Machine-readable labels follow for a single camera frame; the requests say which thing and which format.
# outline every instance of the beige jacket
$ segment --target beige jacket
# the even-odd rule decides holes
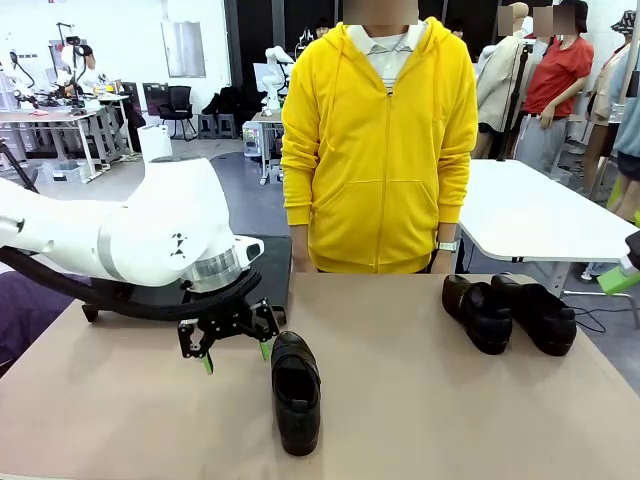
[[[519,30],[512,37],[506,37],[498,43],[478,75],[478,121],[489,124],[498,132],[505,130],[509,101],[515,87],[520,66],[520,54],[523,49],[520,40],[525,35],[524,30]],[[531,60],[531,55],[529,55],[521,86],[523,88],[520,89],[520,100],[516,105],[516,113],[522,103],[523,91],[526,87],[525,79],[528,77]]]
[[[602,70],[600,70],[600,73],[596,78],[596,83],[593,84],[591,95],[595,95],[595,100],[593,102],[590,120],[596,125],[607,126],[609,124],[609,114],[611,113],[609,85],[611,84],[611,80],[613,79],[613,74],[616,71],[616,67],[618,66],[622,57],[629,52],[629,49],[630,46],[627,45],[618,53],[614,54],[609,62],[604,67],[602,67]]]

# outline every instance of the white collared shirt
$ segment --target white collared shirt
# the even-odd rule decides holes
[[[409,25],[407,33],[391,37],[371,38],[362,25],[350,25],[347,28],[351,41],[366,55],[388,92],[393,90],[402,67],[426,31],[427,24],[421,20],[417,25]]]

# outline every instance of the stool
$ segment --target stool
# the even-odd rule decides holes
[[[216,119],[213,115],[198,115],[198,138],[218,138]]]
[[[233,118],[233,113],[218,114],[218,138],[238,138],[238,131],[236,130],[236,122]]]

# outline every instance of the red t-shirt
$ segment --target red t-shirt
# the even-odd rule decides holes
[[[578,37],[566,50],[561,50],[560,41],[556,40],[533,73],[524,111],[531,114],[542,113],[554,98],[576,80],[588,76],[592,65],[593,46],[584,38]],[[571,115],[574,103],[575,97],[558,105],[555,116]]]

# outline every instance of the hoodie cuff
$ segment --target hoodie cuff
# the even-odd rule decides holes
[[[288,207],[287,220],[290,226],[309,225],[311,218],[311,205],[303,205],[302,207]]]
[[[440,223],[458,223],[461,205],[438,205]]]

